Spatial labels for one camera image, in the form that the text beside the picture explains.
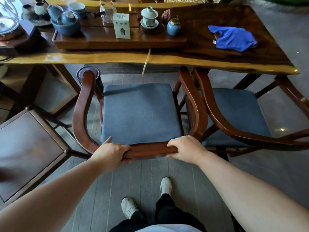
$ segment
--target black pants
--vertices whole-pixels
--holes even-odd
[[[198,219],[190,213],[184,213],[175,206],[169,194],[163,194],[155,206],[155,224],[185,224],[206,232],[205,227]],[[120,222],[110,232],[134,232],[147,226],[150,226],[150,224],[143,214],[138,211],[133,213],[130,219]]]

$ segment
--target person's left hand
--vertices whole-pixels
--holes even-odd
[[[110,143],[110,136],[91,156],[87,161],[98,167],[102,172],[112,171],[122,165],[130,162],[129,159],[122,159],[123,154],[131,147],[121,143]]]

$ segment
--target blue seat cushion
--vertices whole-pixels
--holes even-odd
[[[213,88],[213,92],[219,110],[231,125],[244,132],[271,137],[270,131],[253,92],[242,89],[223,88]],[[213,124],[213,121],[208,116],[207,128]],[[202,144],[208,147],[249,146],[231,138],[221,130],[218,130],[207,137],[202,141]]]
[[[164,142],[181,136],[169,84],[107,85],[103,92],[101,142]]]

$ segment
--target wooden stool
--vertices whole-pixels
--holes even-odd
[[[0,210],[33,190],[70,156],[90,158],[70,149],[54,131],[59,126],[75,140],[71,125],[30,107],[0,125]]]

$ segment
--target shoe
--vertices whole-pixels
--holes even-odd
[[[162,179],[160,189],[161,195],[169,194],[170,196],[172,196],[173,184],[169,177],[165,177]]]
[[[121,209],[123,211],[123,214],[130,219],[131,216],[133,215],[133,213],[139,211],[135,202],[133,201],[133,199],[129,198],[129,197],[125,197],[122,201],[121,201]]]

